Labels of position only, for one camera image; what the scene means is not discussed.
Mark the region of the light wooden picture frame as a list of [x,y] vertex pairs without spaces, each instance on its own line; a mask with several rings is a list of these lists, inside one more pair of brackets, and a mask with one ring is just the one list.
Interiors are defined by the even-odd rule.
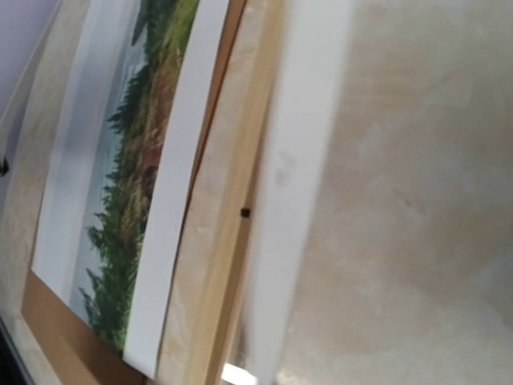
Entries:
[[157,384],[218,384],[238,343],[246,245],[287,2],[248,1],[192,187]]

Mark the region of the landscape photo white border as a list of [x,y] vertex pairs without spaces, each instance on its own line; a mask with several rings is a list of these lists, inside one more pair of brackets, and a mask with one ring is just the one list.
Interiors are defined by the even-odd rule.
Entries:
[[32,270],[156,373],[226,1],[93,1],[68,79]]

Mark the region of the white passe-partout mat sheet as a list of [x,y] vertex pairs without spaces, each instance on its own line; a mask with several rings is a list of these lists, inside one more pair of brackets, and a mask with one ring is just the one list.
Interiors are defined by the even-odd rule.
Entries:
[[352,1],[292,1],[273,88],[249,247],[244,381],[271,384],[341,93]]

